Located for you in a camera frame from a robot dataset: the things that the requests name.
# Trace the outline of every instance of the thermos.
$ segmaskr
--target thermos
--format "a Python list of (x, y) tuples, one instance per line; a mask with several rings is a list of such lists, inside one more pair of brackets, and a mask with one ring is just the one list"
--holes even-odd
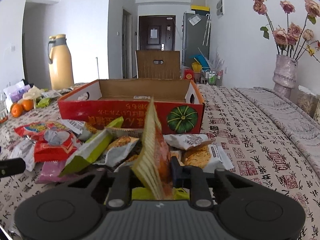
[(49, 37), (48, 56), (52, 89), (60, 90), (74, 85), (71, 54), (65, 34)]

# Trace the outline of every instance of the refrigerator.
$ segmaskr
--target refrigerator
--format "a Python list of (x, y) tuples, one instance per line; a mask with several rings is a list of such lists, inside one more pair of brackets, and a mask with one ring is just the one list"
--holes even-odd
[(208, 17), (198, 15), (201, 20), (197, 24), (192, 25), (188, 19), (194, 16), (195, 15), (191, 13), (184, 13), (183, 15), (182, 65), (186, 67), (191, 67), (194, 62), (194, 59), (190, 58), (191, 56), (200, 54), (198, 48), (204, 56), (209, 58), (210, 37), (208, 46), (207, 37), (204, 46), (202, 46)]

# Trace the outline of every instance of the orange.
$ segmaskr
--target orange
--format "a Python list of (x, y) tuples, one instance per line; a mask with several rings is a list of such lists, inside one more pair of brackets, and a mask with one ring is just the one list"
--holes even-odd
[(11, 109), (11, 114), (13, 117), (19, 117), (23, 113), (22, 105), (15, 104)]
[(11, 110), (12, 110), (12, 107), (14, 106), (14, 105), (16, 105), (17, 103), (13, 103), (11, 106), (10, 106), (10, 112), (11, 112)]
[(33, 109), (33, 100), (23, 100), (21, 105), (23, 110), (28, 112)]

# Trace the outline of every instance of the green leaf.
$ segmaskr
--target green leaf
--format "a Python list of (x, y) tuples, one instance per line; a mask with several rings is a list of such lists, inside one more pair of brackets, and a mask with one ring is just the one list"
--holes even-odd
[(266, 39), (269, 39), (269, 33), (268, 32), (263, 32), (263, 37)]
[(268, 31), (268, 28), (265, 27), (265, 26), (262, 26), (262, 27), (260, 28), (260, 30), (261, 30), (261, 31), (264, 31), (264, 32), (267, 32), (267, 31)]
[(310, 15), (308, 15), (308, 19), (309, 19), (309, 21), (313, 24), (313, 25), (315, 25), (316, 24), (316, 18), (315, 17), (311, 17)]

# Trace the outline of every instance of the vase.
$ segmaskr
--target vase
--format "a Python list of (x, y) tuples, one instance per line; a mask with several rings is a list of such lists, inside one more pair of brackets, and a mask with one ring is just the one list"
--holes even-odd
[(298, 62), (286, 55), (277, 55), (276, 69), (272, 80), (275, 82), (274, 91), (290, 98), (291, 90), (297, 81)]

